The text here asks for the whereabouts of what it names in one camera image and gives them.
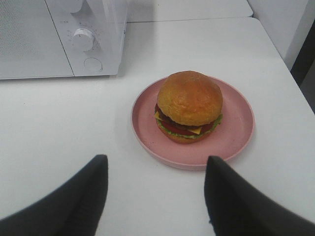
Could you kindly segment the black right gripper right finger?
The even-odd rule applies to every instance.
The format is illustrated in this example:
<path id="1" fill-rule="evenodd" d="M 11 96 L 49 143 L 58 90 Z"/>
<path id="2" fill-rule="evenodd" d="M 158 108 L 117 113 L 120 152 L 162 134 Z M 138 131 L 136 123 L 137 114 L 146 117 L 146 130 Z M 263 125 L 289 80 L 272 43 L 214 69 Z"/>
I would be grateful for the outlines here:
<path id="1" fill-rule="evenodd" d="M 209 156 L 204 197 L 217 236 L 313 236 L 315 225 L 254 188 L 225 161 Z"/>

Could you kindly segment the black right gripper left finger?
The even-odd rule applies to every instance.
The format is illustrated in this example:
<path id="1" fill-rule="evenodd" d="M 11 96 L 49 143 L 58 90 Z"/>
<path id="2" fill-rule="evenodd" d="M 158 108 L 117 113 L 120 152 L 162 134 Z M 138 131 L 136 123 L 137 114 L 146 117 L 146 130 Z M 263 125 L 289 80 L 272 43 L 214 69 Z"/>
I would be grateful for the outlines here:
<path id="1" fill-rule="evenodd" d="M 108 191 L 108 159 L 96 155 L 62 186 L 0 221 L 2 236 L 93 236 Z"/>

